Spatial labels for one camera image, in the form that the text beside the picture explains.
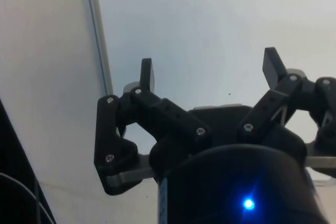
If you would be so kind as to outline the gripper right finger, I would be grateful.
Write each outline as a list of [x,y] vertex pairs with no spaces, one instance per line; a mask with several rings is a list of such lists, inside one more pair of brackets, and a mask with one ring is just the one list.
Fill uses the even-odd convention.
[[307,111],[318,130],[306,144],[305,163],[335,178],[335,78],[313,82],[301,70],[287,69],[274,47],[265,48],[262,71],[269,90],[242,119],[239,138],[260,143],[274,128],[284,129],[296,111]]

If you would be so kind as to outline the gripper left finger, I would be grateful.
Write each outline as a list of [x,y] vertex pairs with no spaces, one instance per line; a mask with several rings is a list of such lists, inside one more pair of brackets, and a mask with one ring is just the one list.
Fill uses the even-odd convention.
[[[127,126],[137,124],[155,139],[146,155],[125,138]],[[189,156],[211,145],[207,124],[154,93],[152,60],[141,62],[139,81],[122,96],[107,95],[97,103],[94,166],[108,195],[120,195],[153,178],[160,182]]]

